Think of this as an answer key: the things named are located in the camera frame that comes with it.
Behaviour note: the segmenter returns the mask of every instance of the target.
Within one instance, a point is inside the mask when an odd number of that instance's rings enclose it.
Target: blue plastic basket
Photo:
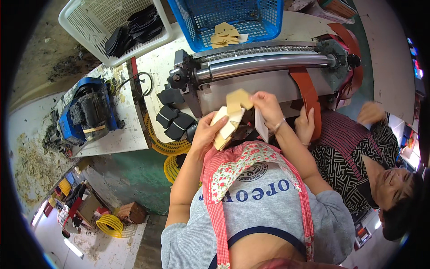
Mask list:
[[[248,41],[276,38],[281,32],[283,0],[168,0],[195,52],[211,49],[215,25],[227,22]]]

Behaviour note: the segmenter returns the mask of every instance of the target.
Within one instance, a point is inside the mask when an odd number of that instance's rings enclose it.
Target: black knob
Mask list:
[[[352,68],[359,67],[361,65],[361,59],[356,54],[349,54],[347,56],[348,65]]]

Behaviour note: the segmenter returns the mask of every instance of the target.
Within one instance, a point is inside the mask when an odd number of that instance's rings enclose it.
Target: dark hair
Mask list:
[[[70,233],[65,233],[65,231],[64,231],[64,230],[62,230],[62,231],[61,231],[61,233],[63,234],[63,236],[64,236],[65,238],[70,238]]]
[[[394,241],[401,238],[415,223],[419,203],[423,193],[423,178],[412,174],[412,195],[399,200],[388,211],[383,210],[385,239]]]

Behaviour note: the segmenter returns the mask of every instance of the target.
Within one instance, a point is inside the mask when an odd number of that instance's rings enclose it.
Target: black cable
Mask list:
[[[122,82],[117,88],[115,88],[113,95],[115,95],[117,93],[117,91],[124,86],[127,82],[129,82],[132,78],[134,78],[135,76],[140,76],[140,75],[147,75],[149,77],[149,80],[151,81],[151,87],[149,88],[148,91],[146,91],[145,93],[142,93],[142,96],[148,96],[151,94],[152,89],[154,87],[154,83],[152,81],[152,77],[150,74],[148,74],[147,72],[139,72],[131,77],[129,77],[126,81]]]

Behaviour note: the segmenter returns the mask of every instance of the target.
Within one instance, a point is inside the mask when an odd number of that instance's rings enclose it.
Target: woman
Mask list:
[[[258,92],[251,100],[285,157],[261,141],[217,152],[212,141],[227,118],[213,126],[216,112],[202,118],[171,190],[163,268],[278,268],[285,259],[339,264],[351,252],[351,215],[276,97]]]
[[[387,240],[402,237],[415,216],[423,180],[404,168],[394,168],[399,147],[385,111],[367,102],[357,117],[359,123],[331,110],[323,112],[321,120],[321,136],[311,153],[322,178],[342,195],[351,213],[380,208]],[[370,131],[366,124],[372,124]],[[295,129],[301,142],[309,145],[313,113],[308,119],[302,108]]]

